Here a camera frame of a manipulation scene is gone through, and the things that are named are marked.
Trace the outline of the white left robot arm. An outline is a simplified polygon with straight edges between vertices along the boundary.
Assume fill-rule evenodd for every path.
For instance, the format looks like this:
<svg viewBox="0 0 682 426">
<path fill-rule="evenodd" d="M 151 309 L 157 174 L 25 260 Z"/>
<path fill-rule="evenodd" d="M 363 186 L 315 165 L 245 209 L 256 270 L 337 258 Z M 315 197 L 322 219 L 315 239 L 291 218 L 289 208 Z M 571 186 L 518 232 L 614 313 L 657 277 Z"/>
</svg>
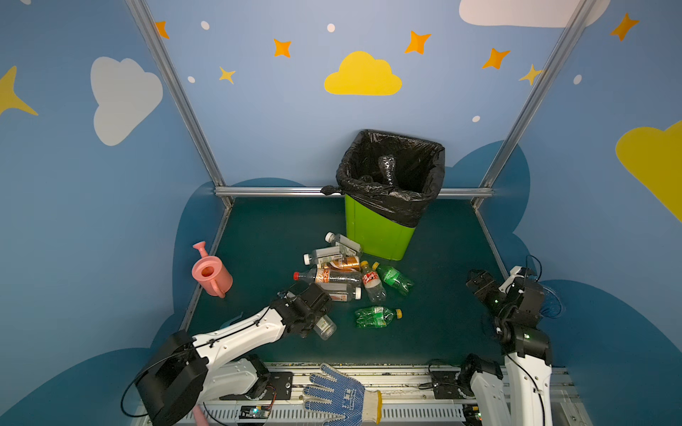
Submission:
<svg viewBox="0 0 682 426">
<path fill-rule="evenodd" d="M 287 335 L 307 337 L 327 318 L 330 295 L 310 284 L 301 293 L 282 292 L 256 314 L 213 332 L 172 334 L 135 376 L 153 425 L 174 425 L 197 405 L 227 396 L 257 399 L 271 373 L 250 352 Z"/>
</svg>

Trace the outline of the green sprite bottle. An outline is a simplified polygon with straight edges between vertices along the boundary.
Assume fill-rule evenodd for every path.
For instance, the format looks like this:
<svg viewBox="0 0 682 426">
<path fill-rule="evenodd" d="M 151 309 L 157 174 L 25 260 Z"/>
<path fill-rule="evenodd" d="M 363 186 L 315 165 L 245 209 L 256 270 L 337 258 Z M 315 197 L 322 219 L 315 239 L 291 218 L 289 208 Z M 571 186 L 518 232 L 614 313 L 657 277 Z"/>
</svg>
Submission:
<svg viewBox="0 0 682 426">
<path fill-rule="evenodd" d="M 413 280 L 393 266 L 375 262 L 372 265 L 372 269 L 378 274 L 384 284 L 397 290 L 402 296 L 408 296 L 414 287 Z"/>
</svg>

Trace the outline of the white-cap green label bottle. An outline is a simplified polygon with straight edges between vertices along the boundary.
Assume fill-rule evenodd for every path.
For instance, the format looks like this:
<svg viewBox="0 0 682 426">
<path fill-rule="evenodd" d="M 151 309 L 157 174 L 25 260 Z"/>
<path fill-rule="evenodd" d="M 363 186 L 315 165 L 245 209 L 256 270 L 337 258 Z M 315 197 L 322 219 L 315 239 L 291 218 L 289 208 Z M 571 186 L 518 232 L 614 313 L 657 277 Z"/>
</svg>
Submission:
<svg viewBox="0 0 682 426">
<path fill-rule="evenodd" d="M 327 341 L 337 331 L 336 323 L 328 315 L 321 316 L 314 325 L 314 332 Z"/>
</svg>

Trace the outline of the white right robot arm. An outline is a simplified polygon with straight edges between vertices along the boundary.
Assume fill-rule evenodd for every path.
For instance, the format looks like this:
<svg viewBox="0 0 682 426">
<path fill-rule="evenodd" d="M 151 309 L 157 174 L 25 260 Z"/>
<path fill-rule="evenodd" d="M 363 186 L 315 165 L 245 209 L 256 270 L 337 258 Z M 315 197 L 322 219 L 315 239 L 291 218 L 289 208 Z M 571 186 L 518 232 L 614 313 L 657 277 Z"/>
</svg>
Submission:
<svg viewBox="0 0 682 426">
<path fill-rule="evenodd" d="M 493 317 L 504 365 L 469 354 L 456 384 L 476 404 L 465 410 L 467 425 L 552 425 L 552 347 L 537 328 L 545 288 L 528 267 L 511 270 L 504 283 L 472 270 L 466 287 Z"/>
</svg>

